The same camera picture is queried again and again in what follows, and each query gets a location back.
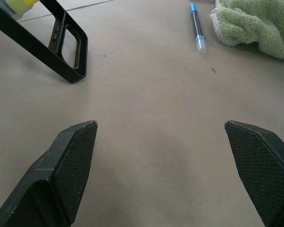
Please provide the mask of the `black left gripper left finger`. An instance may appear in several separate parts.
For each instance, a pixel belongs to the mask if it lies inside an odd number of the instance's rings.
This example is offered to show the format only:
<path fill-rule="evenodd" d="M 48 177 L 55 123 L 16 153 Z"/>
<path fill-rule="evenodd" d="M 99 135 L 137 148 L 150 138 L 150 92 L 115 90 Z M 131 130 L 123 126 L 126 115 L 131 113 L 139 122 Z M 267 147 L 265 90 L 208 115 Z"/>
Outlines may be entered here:
<path fill-rule="evenodd" d="M 89 178 L 98 123 L 61 131 L 0 208 L 0 227 L 71 227 Z"/>

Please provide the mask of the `blue and black pen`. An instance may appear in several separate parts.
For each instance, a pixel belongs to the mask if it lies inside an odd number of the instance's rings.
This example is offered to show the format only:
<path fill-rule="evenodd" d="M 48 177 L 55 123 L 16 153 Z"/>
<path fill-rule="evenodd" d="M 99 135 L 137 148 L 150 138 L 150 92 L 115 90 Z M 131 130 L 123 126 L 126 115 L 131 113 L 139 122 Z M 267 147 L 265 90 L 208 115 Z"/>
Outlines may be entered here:
<path fill-rule="evenodd" d="M 206 51 L 205 38 L 202 32 L 201 23 L 198 16 L 198 10 L 195 3 L 190 5 L 190 16 L 194 23 L 195 43 L 199 54 L 204 54 Z"/>

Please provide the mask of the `green fluffy towel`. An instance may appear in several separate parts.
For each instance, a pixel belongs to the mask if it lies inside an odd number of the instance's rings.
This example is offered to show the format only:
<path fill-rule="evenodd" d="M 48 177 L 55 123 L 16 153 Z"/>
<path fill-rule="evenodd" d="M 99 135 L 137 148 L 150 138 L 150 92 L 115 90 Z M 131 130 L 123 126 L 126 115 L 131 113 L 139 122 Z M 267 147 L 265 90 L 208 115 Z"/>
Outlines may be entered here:
<path fill-rule="evenodd" d="M 261 52 L 284 60 L 284 0 L 215 0 L 210 18 L 224 45 L 257 43 Z"/>

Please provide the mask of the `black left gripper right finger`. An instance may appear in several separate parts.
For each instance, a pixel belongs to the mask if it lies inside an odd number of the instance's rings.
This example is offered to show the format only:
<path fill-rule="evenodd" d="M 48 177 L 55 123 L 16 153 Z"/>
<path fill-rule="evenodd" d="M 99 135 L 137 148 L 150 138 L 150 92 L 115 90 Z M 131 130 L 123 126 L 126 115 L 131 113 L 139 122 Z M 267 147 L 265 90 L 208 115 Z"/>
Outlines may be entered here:
<path fill-rule="evenodd" d="M 239 177 L 265 227 L 284 227 L 284 142 L 272 131 L 224 125 Z"/>

